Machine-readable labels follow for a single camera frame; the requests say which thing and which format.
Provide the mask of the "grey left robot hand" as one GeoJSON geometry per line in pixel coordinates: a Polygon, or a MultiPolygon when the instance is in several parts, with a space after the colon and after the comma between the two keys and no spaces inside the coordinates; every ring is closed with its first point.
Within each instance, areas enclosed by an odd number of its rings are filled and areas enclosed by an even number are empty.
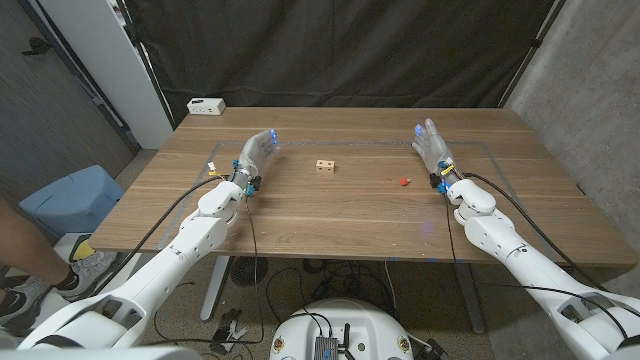
{"type": "Polygon", "coordinates": [[[238,157],[231,182],[238,185],[245,194],[254,191],[262,181],[269,161],[279,151],[277,134],[274,129],[264,130],[250,137],[238,157]]]}

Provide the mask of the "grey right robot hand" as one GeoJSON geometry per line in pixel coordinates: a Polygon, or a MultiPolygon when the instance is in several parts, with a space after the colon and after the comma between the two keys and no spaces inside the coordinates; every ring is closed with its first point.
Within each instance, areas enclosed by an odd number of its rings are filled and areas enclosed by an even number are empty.
{"type": "Polygon", "coordinates": [[[423,125],[417,124],[415,126],[412,147],[417,151],[430,174],[438,175],[447,184],[461,180],[461,177],[454,170],[450,170],[445,175],[442,174],[443,171],[454,165],[455,161],[451,150],[430,118],[427,118],[423,125]]]}

